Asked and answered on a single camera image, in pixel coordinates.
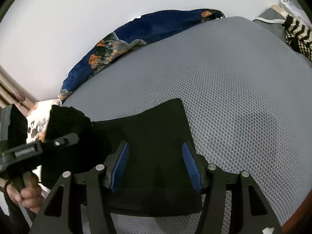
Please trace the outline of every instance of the gray mesh fabric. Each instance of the gray mesh fabric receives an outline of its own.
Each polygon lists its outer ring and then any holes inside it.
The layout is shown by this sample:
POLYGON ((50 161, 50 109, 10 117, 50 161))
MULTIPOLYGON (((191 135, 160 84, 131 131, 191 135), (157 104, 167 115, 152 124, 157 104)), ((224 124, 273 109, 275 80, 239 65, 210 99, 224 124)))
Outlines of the gray mesh fabric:
MULTIPOLYGON (((144 46, 65 102, 107 120, 181 98, 198 153, 249 171, 283 224, 312 187, 312 70, 286 44, 241 17, 218 19, 144 46)), ((194 233, 199 214, 112 214, 118 233, 194 233)), ((230 221, 227 193, 223 232, 230 221)))

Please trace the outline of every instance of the black and white knitted item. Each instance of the black and white knitted item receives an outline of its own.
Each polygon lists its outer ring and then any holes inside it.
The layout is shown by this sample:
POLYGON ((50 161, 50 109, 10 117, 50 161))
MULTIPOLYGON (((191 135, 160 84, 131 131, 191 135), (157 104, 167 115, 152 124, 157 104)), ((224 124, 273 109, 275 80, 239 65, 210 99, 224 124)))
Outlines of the black and white knitted item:
POLYGON ((288 15, 283 24, 286 42, 298 53, 304 54, 312 61, 312 32, 297 19, 288 15))

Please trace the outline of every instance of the floral blanket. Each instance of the floral blanket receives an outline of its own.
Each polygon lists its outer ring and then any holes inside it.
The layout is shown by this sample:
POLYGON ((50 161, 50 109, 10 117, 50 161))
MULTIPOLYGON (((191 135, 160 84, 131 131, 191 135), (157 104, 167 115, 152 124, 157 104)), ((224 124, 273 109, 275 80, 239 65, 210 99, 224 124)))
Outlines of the floral blanket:
POLYGON ((68 73, 60 100, 65 100, 86 80, 134 47, 150 44, 197 24, 225 17, 221 11, 197 9, 192 11, 157 11, 136 18, 100 40, 68 73))
POLYGON ((36 102, 29 110, 26 117, 28 123, 26 143, 29 144, 36 140, 44 142, 52 105, 62 106, 62 102, 60 99, 40 101, 36 102))

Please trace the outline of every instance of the human hand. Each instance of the human hand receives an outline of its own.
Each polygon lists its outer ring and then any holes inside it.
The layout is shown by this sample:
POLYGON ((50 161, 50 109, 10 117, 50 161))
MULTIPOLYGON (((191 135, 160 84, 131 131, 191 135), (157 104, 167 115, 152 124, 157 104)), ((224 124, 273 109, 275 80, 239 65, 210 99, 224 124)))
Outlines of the human hand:
POLYGON ((25 184, 27 187, 23 188, 20 193, 10 184, 7 186, 7 193, 14 204, 18 205, 21 202, 24 207, 37 214, 44 202, 38 177, 32 173, 25 180, 25 184))

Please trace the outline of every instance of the white strap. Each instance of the white strap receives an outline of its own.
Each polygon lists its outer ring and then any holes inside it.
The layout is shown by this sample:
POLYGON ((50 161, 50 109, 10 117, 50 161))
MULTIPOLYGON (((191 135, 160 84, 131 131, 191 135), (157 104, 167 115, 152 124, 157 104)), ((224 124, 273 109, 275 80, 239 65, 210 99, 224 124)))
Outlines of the white strap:
POLYGON ((270 24, 283 24, 285 23, 285 19, 265 19, 262 17, 256 17, 254 20, 260 20, 270 24))

